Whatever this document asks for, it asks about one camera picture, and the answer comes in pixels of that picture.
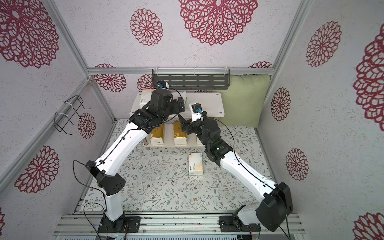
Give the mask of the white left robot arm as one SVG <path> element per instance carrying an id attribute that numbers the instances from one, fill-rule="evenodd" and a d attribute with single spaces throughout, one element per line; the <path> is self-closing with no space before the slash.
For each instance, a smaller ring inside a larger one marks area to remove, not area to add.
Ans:
<path id="1" fill-rule="evenodd" d="M 175 99 L 169 89 L 157 88 L 151 93 L 150 101 L 131 115 L 125 129 L 110 148 L 97 160 L 86 163 L 87 170 L 105 195 L 104 218 L 109 222 L 114 224 L 124 215 L 121 190 L 126 180 L 119 175 L 119 169 L 127 156 L 170 115 L 176 116 L 184 111 L 185 102 L 181 93 L 177 92 Z"/>

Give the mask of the white tissue pack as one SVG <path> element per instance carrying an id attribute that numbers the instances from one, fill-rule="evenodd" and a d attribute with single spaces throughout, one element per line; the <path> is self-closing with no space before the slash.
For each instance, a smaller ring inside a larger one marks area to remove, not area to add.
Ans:
<path id="1" fill-rule="evenodd" d="M 171 90 L 171 93 L 173 95 L 173 99 L 174 100 L 178 100 L 178 98 L 182 97 L 183 98 L 183 103 L 184 105 L 186 106 L 187 105 L 187 100 L 188 100 L 188 96 L 187 96 L 187 92 L 183 92 L 183 91 L 175 91 L 175 90 Z"/>
<path id="2" fill-rule="evenodd" d="M 190 153 L 189 154 L 189 175 L 202 176 L 203 174 L 204 174 L 203 154 Z"/>
<path id="3" fill-rule="evenodd" d="M 139 102 L 139 107 L 143 108 L 147 103 L 151 101 L 152 97 L 152 92 L 155 89 L 147 89 L 147 90 L 142 90 L 141 95 L 140 95 L 140 102 Z"/>

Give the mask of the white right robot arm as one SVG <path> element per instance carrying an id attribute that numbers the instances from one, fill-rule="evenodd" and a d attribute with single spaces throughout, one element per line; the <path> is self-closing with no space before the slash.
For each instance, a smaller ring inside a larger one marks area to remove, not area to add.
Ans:
<path id="1" fill-rule="evenodd" d="M 237 228 L 260 224 L 268 231 L 274 232 L 293 211 L 290 187 L 268 179 L 247 164 L 235 151 L 235 145 L 228 144 L 221 137 L 218 120 L 207 116 L 185 120 L 179 116 L 182 131 L 195 134 L 205 147 L 210 161 L 235 176 L 257 199 L 258 205 L 244 205 L 233 214 Z"/>

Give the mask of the gold tissue pack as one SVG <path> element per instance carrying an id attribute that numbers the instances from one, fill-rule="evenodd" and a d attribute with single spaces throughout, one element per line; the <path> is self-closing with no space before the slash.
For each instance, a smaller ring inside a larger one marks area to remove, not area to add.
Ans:
<path id="1" fill-rule="evenodd" d="M 197 146 L 203 146 L 204 144 L 200 141 L 198 137 L 196 137 L 196 145 Z"/>
<path id="2" fill-rule="evenodd" d="M 173 122 L 173 135 L 176 146 L 186 145 L 188 143 L 187 133 L 182 131 L 182 126 L 179 121 Z"/>
<path id="3" fill-rule="evenodd" d="M 159 146 L 164 144 L 164 124 L 155 127 L 150 135 L 150 143 L 153 146 Z"/>

